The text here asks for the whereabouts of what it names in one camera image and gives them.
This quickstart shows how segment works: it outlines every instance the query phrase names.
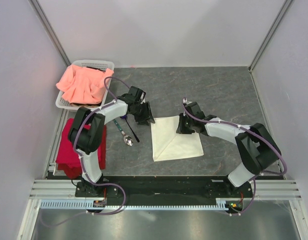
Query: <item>spoon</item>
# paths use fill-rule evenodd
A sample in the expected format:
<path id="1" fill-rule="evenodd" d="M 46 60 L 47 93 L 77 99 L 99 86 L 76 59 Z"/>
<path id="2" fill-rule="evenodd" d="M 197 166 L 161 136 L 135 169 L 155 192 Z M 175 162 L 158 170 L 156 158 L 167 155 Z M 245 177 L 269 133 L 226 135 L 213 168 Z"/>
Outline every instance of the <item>spoon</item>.
<path id="1" fill-rule="evenodd" d="M 130 126 L 130 124 L 129 124 L 129 122 L 128 122 L 128 116 L 127 116 L 127 115 L 124 115 L 124 116 L 121 116 L 120 118 L 121 118 L 121 119 L 124 119 L 124 120 L 126 121 L 128 127 L 129 127 L 129 129 L 132 131 L 132 133 L 133 133 L 133 135 L 134 135 L 134 138 L 135 138 L 136 141 L 139 143 L 140 140 L 139 140 L 138 136 L 136 136 L 135 132 L 133 131 L 133 129 L 131 128 L 131 126 Z"/>
<path id="2" fill-rule="evenodd" d="M 113 120 L 113 122 L 115 123 L 116 127 L 118 128 L 118 130 L 120 131 L 120 133 L 123 135 L 123 140 L 124 143 L 128 146 L 132 146 L 133 145 L 133 139 L 127 135 L 123 129 L 121 128 L 121 126 L 119 125 L 118 121 L 116 121 L 115 119 Z"/>

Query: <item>white wall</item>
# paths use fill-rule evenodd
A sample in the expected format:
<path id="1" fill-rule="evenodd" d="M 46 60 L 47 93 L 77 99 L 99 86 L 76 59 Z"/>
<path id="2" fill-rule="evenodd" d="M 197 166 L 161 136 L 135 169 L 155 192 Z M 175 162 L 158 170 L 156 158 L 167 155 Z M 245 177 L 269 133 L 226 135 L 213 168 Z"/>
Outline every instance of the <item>white wall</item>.
<path id="1" fill-rule="evenodd" d="M 254 76 L 288 175 L 308 210 L 308 0 L 294 1 Z"/>
<path id="2" fill-rule="evenodd" d="M 248 66 L 284 0 L 39 0 L 71 61 Z"/>
<path id="3" fill-rule="evenodd" d="M 43 175 L 64 70 L 29 2 L 0 0 L 0 240 L 16 239 L 33 180 Z"/>

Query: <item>metal floor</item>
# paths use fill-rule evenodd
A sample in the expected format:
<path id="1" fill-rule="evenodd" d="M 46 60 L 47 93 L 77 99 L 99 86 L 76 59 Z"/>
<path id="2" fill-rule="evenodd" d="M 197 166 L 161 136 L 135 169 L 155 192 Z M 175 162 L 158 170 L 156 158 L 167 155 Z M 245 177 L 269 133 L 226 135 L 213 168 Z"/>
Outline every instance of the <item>metal floor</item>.
<path id="1" fill-rule="evenodd" d="M 41 209 L 46 224 L 82 210 Z M 288 201 L 253 203 L 242 216 L 194 210 L 125 210 L 81 215 L 58 227 L 36 223 L 32 240 L 299 240 Z"/>

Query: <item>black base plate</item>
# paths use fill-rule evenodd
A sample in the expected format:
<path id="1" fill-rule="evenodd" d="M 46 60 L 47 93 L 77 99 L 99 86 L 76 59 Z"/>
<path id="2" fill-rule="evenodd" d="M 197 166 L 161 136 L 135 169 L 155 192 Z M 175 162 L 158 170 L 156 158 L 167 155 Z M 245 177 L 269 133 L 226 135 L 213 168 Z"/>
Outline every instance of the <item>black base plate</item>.
<path id="1" fill-rule="evenodd" d="M 216 198 L 252 197 L 251 185 L 246 182 L 229 193 L 223 182 L 226 176 L 105 176 L 109 183 L 122 186 L 126 192 L 126 206 L 194 206 L 215 205 Z M 108 206 L 123 202 L 123 193 L 117 187 L 108 186 Z M 81 182 L 77 183 L 75 197 L 95 198 L 100 194 L 87 192 Z"/>

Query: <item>metal spoon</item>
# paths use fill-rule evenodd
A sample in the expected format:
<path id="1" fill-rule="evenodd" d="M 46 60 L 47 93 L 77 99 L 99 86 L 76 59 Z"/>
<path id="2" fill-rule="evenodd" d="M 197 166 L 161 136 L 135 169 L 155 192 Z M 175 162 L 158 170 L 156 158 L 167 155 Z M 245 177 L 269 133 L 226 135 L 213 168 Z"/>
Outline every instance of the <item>metal spoon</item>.
<path id="1" fill-rule="evenodd" d="M 127 135 L 123 129 L 121 128 L 121 126 L 119 125 L 118 121 L 116 121 L 115 119 L 113 120 L 113 122 L 115 123 L 116 127 L 118 128 L 118 130 L 120 131 L 120 133 L 123 135 L 123 140 L 124 143 L 128 146 L 132 146 L 133 145 L 133 139 Z"/>

